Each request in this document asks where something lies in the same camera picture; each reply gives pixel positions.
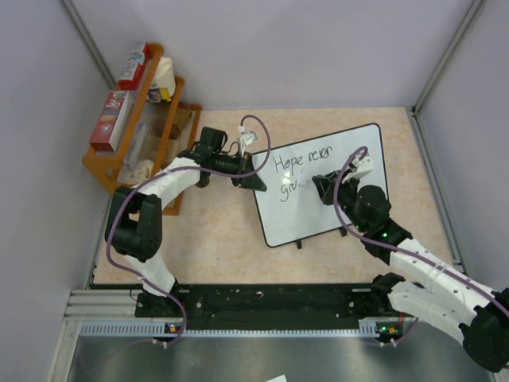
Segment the white whiteboard black frame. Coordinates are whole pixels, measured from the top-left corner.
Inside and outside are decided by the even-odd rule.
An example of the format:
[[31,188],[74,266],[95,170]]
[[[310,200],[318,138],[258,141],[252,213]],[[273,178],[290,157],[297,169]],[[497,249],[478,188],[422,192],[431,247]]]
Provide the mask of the white whiteboard black frame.
[[300,187],[313,176],[339,171],[359,147],[368,148],[374,169],[360,179],[360,186],[377,185],[388,192],[381,128],[376,123],[325,134],[275,147],[267,154],[252,155],[253,164],[266,184],[254,192],[266,245],[275,248],[340,227],[334,207],[323,205],[315,185]]

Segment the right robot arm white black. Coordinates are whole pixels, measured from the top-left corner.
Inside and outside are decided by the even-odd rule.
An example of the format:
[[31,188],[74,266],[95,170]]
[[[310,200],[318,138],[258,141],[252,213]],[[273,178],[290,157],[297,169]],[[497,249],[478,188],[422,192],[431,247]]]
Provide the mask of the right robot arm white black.
[[489,372],[508,367],[508,291],[470,279],[438,259],[390,217],[391,204],[377,185],[359,184],[352,173],[312,178],[321,202],[354,225],[350,233],[375,258],[399,269],[378,276],[371,305],[382,315],[409,314],[448,334]]

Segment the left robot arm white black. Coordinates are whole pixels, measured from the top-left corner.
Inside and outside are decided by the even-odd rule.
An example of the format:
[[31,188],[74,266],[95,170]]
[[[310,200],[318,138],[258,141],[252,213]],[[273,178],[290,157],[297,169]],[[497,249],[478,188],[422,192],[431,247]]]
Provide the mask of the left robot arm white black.
[[162,213],[184,190],[208,185],[212,174],[231,179],[241,189],[266,191],[258,175],[262,165],[254,165],[246,147],[258,137],[239,127],[237,152],[223,150],[227,133],[205,127],[198,141],[181,151],[154,177],[134,186],[120,186],[115,192],[108,216],[105,240],[108,261],[139,277],[146,293],[153,295],[153,306],[169,316],[180,308],[180,296],[172,291],[176,278],[162,259]]

